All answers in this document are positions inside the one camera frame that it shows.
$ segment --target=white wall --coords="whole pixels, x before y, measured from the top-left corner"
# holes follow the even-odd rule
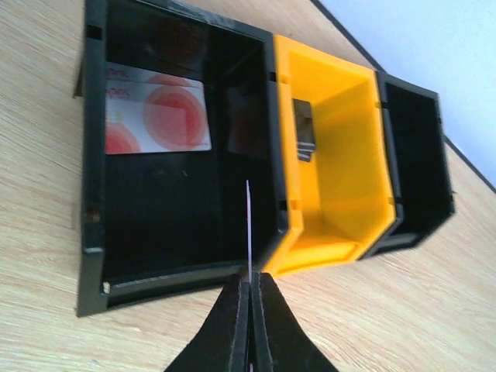
[[[440,95],[446,135],[496,186],[496,0],[321,0],[389,73]]]

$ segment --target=wooden table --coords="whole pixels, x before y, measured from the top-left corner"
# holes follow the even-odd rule
[[[369,65],[308,0],[191,3]],[[0,369],[157,372],[219,292],[74,316],[82,5],[0,2]],[[494,370],[496,195],[448,156],[457,214],[422,247],[279,281],[341,371]]]

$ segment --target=plastic compartment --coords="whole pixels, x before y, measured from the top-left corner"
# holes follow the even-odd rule
[[[258,267],[288,228],[272,35],[149,3],[86,1],[78,315],[223,284],[246,264],[246,180]],[[105,155],[106,61],[202,81],[212,150]]]
[[[355,261],[396,222],[375,73],[275,36],[290,230],[265,270]],[[310,102],[312,161],[297,160],[291,100]]]
[[[404,218],[363,258],[417,246],[455,212],[438,95],[382,72],[377,83],[394,140]]]

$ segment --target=black plastic box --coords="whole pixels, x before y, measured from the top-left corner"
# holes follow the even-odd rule
[[[272,35],[159,0],[86,0],[84,27],[77,315],[222,285],[246,262],[246,180],[262,267],[288,229]],[[107,61],[202,81],[212,150],[105,155]],[[229,151],[232,88],[257,113],[257,156]]]
[[[401,219],[362,258],[415,247],[455,212],[437,93],[384,72],[376,75]]]

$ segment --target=yellow plastic box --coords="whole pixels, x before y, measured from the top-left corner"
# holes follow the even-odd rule
[[[288,234],[273,276],[360,258],[394,223],[380,99],[373,70],[274,37],[288,196]],[[316,152],[298,160],[293,98],[312,106]]]

